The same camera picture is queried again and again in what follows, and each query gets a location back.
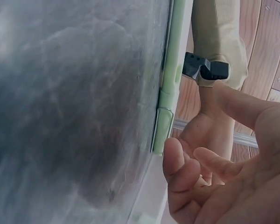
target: hand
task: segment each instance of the hand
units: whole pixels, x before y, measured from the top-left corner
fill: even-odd
[[[198,147],[205,147],[218,155],[230,159],[233,144],[234,120],[222,112],[217,105],[212,88],[200,87],[201,110],[185,127],[178,140],[191,158]],[[203,179],[208,184],[222,183],[212,178],[212,173],[201,167]]]
[[[222,110],[253,129],[260,154],[232,163],[206,148],[183,153],[180,142],[168,139],[163,170],[168,181],[172,217],[180,224],[280,223],[280,104],[266,102],[216,83]],[[225,185],[209,186],[200,164]]]

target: beige sleeve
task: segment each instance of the beige sleeve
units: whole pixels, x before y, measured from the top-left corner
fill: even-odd
[[[194,0],[192,28],[194,53],[210,61],[230,65],[226,84],[238,89],[248,76],[245,45],[239,37],[240,0]],[[212,86],[213,81],[201,76],[199,86]]]

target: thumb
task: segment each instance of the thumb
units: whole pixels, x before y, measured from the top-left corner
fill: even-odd
[[[279,103],[264,101],[234,90],[221,81],[215,82],[213,91],[220,108],[228,116],[252,130],[255,130],[255,123],[262,112],[280,105]]]
[[[223,182],[238,175],[243,167],[243,163],[233,163],[202,147],[194,150],[194,156],[202,166],[216,174]]]

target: black clip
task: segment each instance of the black clip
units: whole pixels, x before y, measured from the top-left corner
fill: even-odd
[[[224,62],[210,62],[206,58],[186,53],[182,73],[194,80],[201,77],[206,80],[226,80],[229,76],[229,64]]]

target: glass pane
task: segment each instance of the glass pane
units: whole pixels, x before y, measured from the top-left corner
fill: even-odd
[[[0,224],[125,223],[169,0],[0,0]]]

